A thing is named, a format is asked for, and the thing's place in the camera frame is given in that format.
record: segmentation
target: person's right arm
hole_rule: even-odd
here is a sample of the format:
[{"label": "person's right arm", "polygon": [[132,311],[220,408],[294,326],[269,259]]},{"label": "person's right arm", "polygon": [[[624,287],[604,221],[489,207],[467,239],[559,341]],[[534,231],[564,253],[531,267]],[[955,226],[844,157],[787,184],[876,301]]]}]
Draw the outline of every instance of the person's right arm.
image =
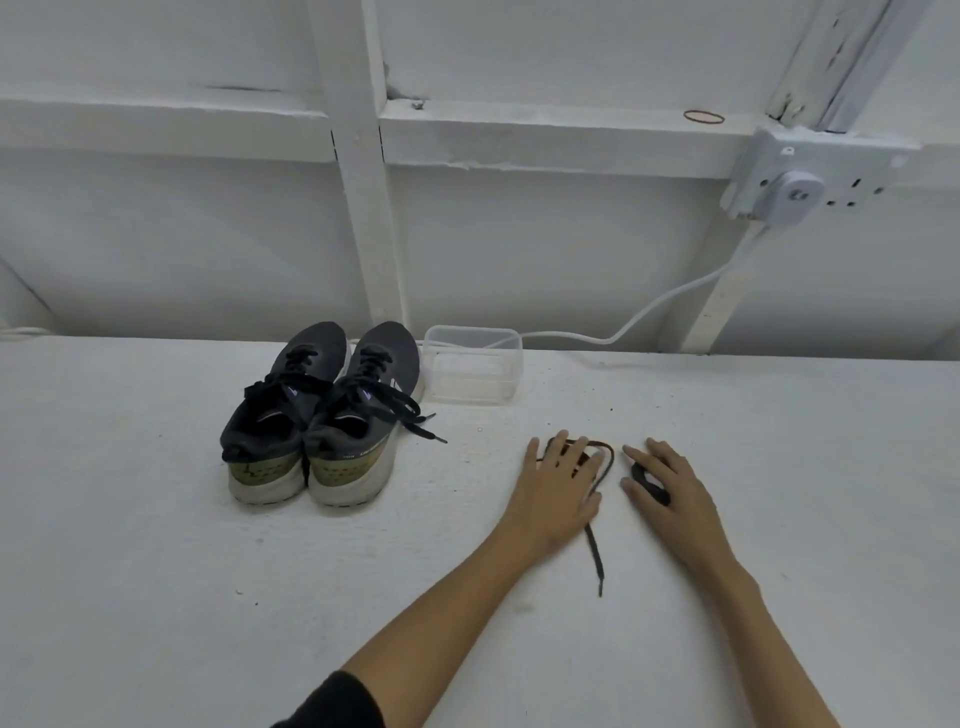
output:
[{"label": "person's right arm", "polygon": [[663,483],[670,505],[660,505],[630,478],[621,485],[716,605],[758,728],[839,728],[767,612],[753,577],[733,556],[704,484],[665,442],[648,439],[647,447],[652,454],[623,450]]}]

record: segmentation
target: sneaker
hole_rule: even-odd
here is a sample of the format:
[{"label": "sneaker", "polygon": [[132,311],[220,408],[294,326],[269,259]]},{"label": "sneaker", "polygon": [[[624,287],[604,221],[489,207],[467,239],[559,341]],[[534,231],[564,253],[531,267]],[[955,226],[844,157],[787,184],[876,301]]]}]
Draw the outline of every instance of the sneaker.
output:
[{"label": "sneaker", "polygon": [[263,505],[303,490],[303,432],[345,370],[347,351],[342,328],[329,321],[315,324],[290,340],[263,381],[244,390],[220,436],[228,486],[237,500]]},{"label": "sneaker", "polygon": [[397,424],[427,440],[446,440],[420,427],[420,350],[402,324],[372,328],[357,344],[347,374],[303,437],[307,487],[322,505],[349,506],[375,497],[390,479]]}]

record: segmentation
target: white tabletop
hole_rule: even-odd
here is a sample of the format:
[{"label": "white tabletop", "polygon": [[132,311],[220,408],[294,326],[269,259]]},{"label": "white tabletop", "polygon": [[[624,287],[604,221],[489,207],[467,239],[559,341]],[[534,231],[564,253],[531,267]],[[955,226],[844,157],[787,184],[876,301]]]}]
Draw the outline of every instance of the white tabletop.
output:
[{"label": "white tabletop", "polygon": [[[373,504],[227,492],[218,437],[277,344],[0,344],[0,724],[266,726],[463,559],[526,440],[686,454],[845,728],[960,716],[960,364],[527,352],[435,406]],[[709,612],[616,488],[530,573],[431,726],[749,724]]]}]

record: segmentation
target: plastic container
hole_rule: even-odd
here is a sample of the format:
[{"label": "plastic container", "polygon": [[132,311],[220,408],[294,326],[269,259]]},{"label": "plastic container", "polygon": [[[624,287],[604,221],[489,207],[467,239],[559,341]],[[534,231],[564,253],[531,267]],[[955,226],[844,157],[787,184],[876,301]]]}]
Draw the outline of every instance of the plastic container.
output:
[{"label": "plastic container", "polygon": [[509,328],[432,327],[423,370],[433,400],[504,404],[523,374],[523,342]]}]

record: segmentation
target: person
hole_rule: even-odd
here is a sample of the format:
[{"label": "person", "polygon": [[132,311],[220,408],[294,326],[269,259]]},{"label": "person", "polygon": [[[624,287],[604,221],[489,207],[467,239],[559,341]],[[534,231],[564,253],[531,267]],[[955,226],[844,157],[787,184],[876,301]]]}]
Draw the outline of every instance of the person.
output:
[{"label": "person", "polygon": [[[520,576],[596,516],[601,496],[586,495],[603,455],[578,470],[588,440],[563,452],[566,438],[566,431],[553,438],[541,462],[540,442],[531,440],[510,502],[487,540],[276,727],[420,728]],[[630,478],[621,486],[716,605],[757,727],[839,728],[733,555],[704,484],[667,443],[649,439],[647,448],[623,450],[663,484],[669,506]]]}]

